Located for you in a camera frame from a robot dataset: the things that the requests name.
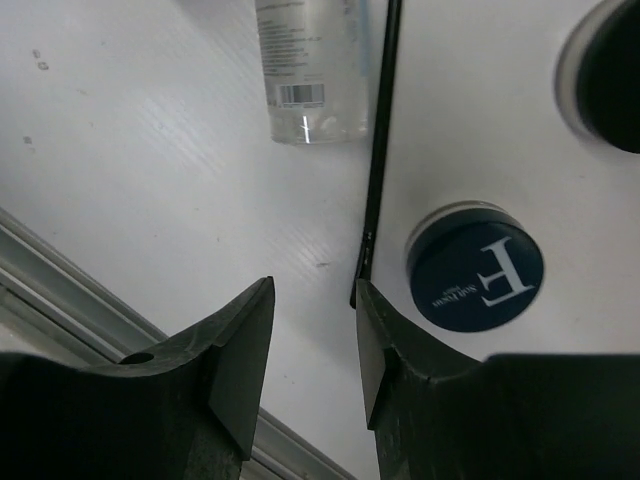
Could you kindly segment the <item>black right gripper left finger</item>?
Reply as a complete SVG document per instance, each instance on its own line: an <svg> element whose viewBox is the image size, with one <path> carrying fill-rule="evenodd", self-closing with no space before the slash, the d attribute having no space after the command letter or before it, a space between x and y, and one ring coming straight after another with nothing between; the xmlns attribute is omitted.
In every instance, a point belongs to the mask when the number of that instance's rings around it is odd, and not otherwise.
<svg viewBox="0 0 640 480"><path fill-rule="evenodd" d="M117 364L1 357L5 479L236 479L250 458L272 277Z"/></svg>

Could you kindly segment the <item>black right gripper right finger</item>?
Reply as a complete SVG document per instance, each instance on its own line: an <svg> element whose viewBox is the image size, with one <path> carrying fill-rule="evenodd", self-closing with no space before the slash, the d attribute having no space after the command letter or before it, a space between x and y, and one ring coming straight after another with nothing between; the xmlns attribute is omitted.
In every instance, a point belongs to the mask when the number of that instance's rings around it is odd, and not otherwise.
<svg viewBox="0 0 640 480"><path fill-rule="evenodd" d="M639 359L474 360L355 288L368 428L384 479L635 479Z"/></svg>

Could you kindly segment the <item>long black makeup brush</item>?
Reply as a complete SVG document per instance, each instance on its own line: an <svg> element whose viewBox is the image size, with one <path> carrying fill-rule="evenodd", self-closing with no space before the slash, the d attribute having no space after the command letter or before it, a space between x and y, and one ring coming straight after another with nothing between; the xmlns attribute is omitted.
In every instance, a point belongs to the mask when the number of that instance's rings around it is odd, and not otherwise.
<svg viewBox="0 0 640 480"><path fill-rule="evenodd" d="M391 125L402 9L402 0L392 0L388 2L363 234L349 299L349 304L352 309L356 308L358 281L370 281L372 278L372 266L381 212L388 138Z"/></svg>

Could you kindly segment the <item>navy round jar letter F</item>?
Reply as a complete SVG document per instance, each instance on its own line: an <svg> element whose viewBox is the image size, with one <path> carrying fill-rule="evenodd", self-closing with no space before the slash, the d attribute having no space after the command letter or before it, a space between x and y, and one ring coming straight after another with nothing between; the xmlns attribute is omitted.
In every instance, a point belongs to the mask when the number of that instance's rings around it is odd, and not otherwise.
<svg viewBox="0 0 640 480"><path fill-rule="evenodd" d="M479 333L520 316L545 276L538 244L500 207L481 201L445 205L414 229L406 248L414 305L446 331Z"/></svg>

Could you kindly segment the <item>black round compact jar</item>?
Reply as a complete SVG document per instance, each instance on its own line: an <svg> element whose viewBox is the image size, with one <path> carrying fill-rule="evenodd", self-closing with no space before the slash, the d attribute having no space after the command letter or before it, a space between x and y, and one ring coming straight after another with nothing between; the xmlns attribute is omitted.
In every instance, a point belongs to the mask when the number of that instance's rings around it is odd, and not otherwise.
<svg viewBox="0 0 640 480"><path fill-rule="evenodd" d="M577 135L639 153L639 3L600 1L568 36L555 100Z"/></svg>

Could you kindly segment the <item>clear lying bottle with barcode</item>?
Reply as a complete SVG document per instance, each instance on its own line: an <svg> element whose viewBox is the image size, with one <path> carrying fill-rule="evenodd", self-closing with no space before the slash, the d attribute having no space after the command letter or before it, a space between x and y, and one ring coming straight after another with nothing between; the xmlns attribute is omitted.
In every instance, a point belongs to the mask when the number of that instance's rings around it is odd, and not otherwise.
<svg viewBox="0 0 640 480"><path fill-rule="evenodd" d="M255 11L271 138L313 145L365 137L367 3L263 0Z"/></svg>

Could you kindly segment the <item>aluminium table edge rail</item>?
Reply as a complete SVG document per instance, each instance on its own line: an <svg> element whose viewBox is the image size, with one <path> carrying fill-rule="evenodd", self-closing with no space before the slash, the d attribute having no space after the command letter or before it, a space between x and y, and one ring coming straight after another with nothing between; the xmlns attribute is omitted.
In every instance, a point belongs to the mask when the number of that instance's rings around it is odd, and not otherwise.
<svg viewBox="0 0 640 480"><path fill-rule="evenodd" d="M166 335L9 214L1 217L1 357L117 364ZM260 406L236 479L344 479L347 472Z"/></svg>

